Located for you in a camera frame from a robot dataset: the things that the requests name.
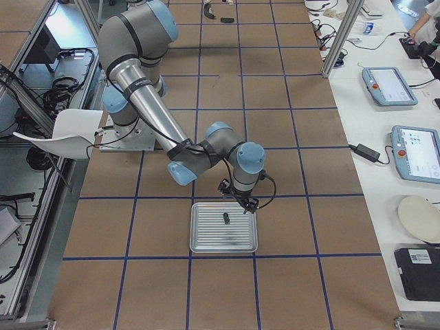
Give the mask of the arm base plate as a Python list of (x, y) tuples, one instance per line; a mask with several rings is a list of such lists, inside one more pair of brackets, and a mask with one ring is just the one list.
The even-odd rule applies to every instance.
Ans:
[(154, 132), (139, 118), (128, 126), (119, 126), (108, 116), (106, 125), (111, 128), (103, 131), (99, 146), (102, 152), (153, 151), (155, 148)]

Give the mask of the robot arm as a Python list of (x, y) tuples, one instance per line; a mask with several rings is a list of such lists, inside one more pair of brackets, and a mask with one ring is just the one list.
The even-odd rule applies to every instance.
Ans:
[(264, 148), (244, 141), (224, 122), (212, 124), (205, 139), (193, 144), (155, 88), (160, 81), (155, 66), (177, 37), (176, 22), (162, 1), (144, 1), (111, 17), (100, 28), (97, 41), (107, 79), (119, 86), (118, 91), (152, 128), (170, 159), (168, 171), (179, 185), (188, 185), (224, 161), (230, 177), (219, 184), (219, 191), (255, 212), (260, 207), (252, 190), (267, 177)]

